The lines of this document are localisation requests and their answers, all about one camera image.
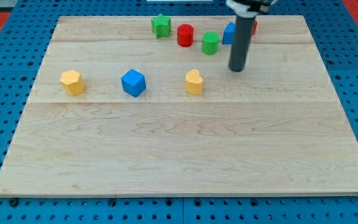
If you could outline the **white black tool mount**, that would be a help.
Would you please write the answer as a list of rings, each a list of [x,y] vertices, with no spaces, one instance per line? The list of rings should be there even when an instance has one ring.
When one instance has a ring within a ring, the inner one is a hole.
[[[226,6],[240,17],[268,14],[277,0],[226,0]]]

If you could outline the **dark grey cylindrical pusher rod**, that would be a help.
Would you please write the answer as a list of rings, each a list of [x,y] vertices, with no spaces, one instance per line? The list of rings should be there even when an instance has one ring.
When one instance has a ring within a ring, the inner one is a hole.
[[[228,64],[229,69],[233,72],[241,72],[245,67],[254,22],[255,17],[236,16]]]

